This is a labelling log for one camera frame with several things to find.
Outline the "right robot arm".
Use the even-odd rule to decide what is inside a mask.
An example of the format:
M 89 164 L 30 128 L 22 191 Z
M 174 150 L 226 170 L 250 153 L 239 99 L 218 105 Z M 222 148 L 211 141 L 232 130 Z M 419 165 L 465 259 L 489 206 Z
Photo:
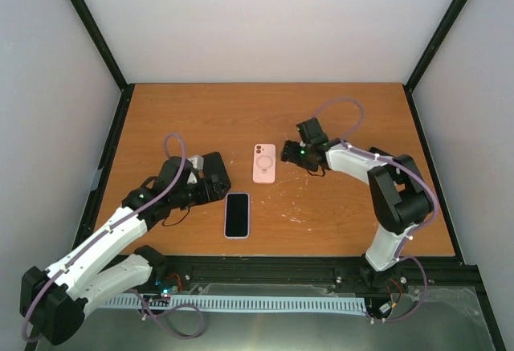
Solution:
M 359 274 L 365 288 L 377 288 L 400 262 L 413 233 L 439 212 L 436 195 L 409 155 L 391 156 L 363 150 L 344 139 L 329 139 L 313 117 L 296 126 L 301 141 L 284 142 L 280 160 L 307 170 L 347 174 L 369 186 L 378 221 L 370 247 L 361 256 Z

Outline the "black phone case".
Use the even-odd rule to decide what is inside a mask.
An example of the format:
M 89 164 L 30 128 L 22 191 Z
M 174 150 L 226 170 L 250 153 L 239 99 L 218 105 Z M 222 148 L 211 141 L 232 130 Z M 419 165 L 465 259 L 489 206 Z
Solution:
M 217 192 L 223 195 L 227 194 L 231 188 L 231 182 L 221 153 L 208 153 L 203 155 L 202 158 L 204 177 L 211 180 Z

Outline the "pink phone case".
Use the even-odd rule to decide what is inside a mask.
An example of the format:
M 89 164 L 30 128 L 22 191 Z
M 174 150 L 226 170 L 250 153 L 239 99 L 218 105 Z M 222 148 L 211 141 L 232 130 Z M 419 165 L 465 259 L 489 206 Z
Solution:
M 252 180 L 258 184 L 272 184 L 276 176 L 276 147 L 258 143 L 254 147 Z

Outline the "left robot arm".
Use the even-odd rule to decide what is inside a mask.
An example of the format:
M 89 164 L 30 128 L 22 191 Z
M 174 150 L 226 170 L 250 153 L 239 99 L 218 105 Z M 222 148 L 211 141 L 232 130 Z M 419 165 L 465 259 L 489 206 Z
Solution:
M 165 257 L 150 246 L 137 248 L 115 266 L 110 263 L 172 210 L 220 201 L 230 187 L 218 152 L 169 157 L 158 175 L 130 191 L 111 218 L 72 252 L 45 269 L 31 267 L 23 274 L 19 311 L 24 324 L 60 345 L 107 300 L 142 284 L 161 287 L 167 279 Z

